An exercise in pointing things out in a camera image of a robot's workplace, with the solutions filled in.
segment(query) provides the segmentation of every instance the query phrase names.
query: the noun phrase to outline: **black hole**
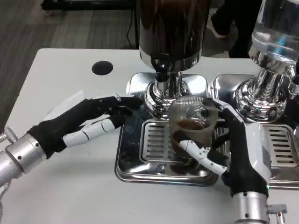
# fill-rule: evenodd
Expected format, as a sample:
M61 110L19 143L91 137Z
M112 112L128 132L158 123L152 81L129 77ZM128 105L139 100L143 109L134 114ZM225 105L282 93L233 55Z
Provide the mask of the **black hole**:
M290 147L289 145L286 144L273 144L275 147Z
M164 133L164 130L149 130L149 132L159 132L159 133Z
M278 158L293 158L292 155L276 155Z
M103 76L109 74L113 70L113 65L107 61L99 61L95 63L92 67L94 74L98 76Z
M163 125L150 125L149 127L165 128Z
M277 160L278 163L295 163L294 161Z
M288 142L287 139L271 139L271 141Z
M272 137L286 137L285 134L271 134Z
M289 149L274 149L274 151L278 153L291 153Z
M157 147L157 148L163 148L163 146L161 146L161 145L148 145L148 147Z
M147 155L147 158L163 158L162 155Z
M149 142L164 142L163 139L148 139Z
M163 153L163 150L148 149L146 151L149 152L149 153Z
M149 134L149 137L164 138L164 135Z

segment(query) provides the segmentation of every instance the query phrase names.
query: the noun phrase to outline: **glass cup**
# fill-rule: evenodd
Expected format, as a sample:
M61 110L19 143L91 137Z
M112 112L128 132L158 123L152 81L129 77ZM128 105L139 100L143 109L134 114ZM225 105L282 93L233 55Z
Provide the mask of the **glass cup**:
M212 103L203 103L203 98L185 96L176 99L168 109L170 140L177 156L191 158L179 147L173 138L174 133L182 131L193 141L204 147L211 146L211 136L218 119L218 110Z

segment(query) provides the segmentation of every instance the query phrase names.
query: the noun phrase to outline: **white table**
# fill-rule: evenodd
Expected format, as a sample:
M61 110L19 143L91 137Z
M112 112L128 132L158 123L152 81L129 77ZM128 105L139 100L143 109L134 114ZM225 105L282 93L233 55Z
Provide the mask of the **white table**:
M92 65L114 65L97 76ZM222 73L254 74L249 59L202 58L188 73L211 82ZM8 125L22 136L62 100L83 89L87 97L125 93L137 72L151 71L135 50L42 49L29 71ZM4 224L230 224L228 188L124 183L114 174L119 129L85 145L54 154L14 180L3 199ZM298 223L298 191L271 190L270 203L285 203L288 224Z

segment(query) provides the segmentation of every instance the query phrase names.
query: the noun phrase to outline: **cable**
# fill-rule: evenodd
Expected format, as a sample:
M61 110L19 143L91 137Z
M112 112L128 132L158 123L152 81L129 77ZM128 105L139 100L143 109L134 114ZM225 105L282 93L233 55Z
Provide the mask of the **cable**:
M130 48L133 48L133 46L132 46L132 44L131 44L131 41L130 41L130 39L129 39L129 32L130 32L131 27L132 27L132 21L133 21L133 10L131 10L131 21L130 21L129 29L128 29L128 31L127 31L127 35L126 35L127 40L128 40L128 42L129 42L129 45L130 45Z

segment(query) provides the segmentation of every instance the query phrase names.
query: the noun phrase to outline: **clear water container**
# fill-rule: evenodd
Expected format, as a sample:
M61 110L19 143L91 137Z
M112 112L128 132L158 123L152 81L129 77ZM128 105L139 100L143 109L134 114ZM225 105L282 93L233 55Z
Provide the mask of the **clear water container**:
M295 66L299 58L299 0L263 0L252 42L269 60Z

